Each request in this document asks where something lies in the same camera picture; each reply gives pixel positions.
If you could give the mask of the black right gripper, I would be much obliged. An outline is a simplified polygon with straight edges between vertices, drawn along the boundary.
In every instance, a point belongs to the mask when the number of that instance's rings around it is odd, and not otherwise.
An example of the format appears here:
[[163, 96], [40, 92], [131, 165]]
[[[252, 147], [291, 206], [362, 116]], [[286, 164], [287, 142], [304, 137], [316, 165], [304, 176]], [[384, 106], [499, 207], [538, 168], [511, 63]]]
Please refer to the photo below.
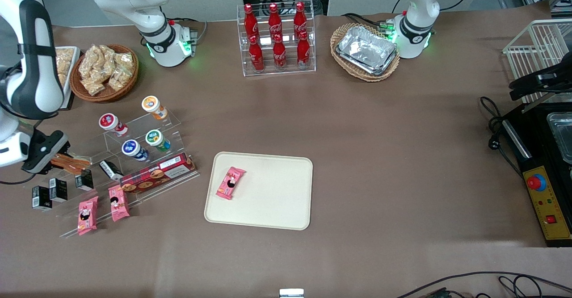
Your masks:
[[47, 175], [54, 167], [51, 160], [59, 153], [65, 153], [70, 147], [68, 136], [59, 130], [51, 135], [34, 130], [29, 146], [29, 154], [21, 170], [30, 174]]

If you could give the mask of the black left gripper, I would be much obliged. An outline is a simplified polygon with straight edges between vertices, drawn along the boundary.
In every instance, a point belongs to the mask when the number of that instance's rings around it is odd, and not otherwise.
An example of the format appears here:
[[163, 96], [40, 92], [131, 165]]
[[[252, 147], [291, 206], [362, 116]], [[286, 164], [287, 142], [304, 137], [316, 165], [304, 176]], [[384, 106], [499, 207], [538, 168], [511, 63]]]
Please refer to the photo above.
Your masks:
[[536, 92], [569, 93], [572, 89], [572, 66], [560, 63], [537, 71], [533, 78], [519, 78], [509, 84], [512, 101]]

